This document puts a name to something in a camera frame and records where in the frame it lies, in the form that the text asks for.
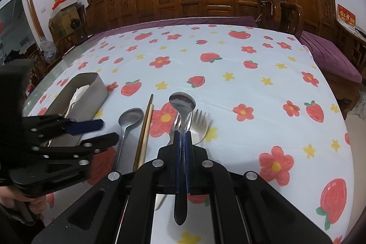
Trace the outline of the left hand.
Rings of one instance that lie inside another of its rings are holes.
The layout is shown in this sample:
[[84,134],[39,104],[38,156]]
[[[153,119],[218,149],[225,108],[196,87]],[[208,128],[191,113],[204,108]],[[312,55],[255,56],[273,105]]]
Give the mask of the left hand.
[[46,209],[46,196],[28,198],[15,186],[1,186],[0,199],[1,205],[9,209],[14,208],[16,201],[29,203],[29,209],[34,214],[41,214]]

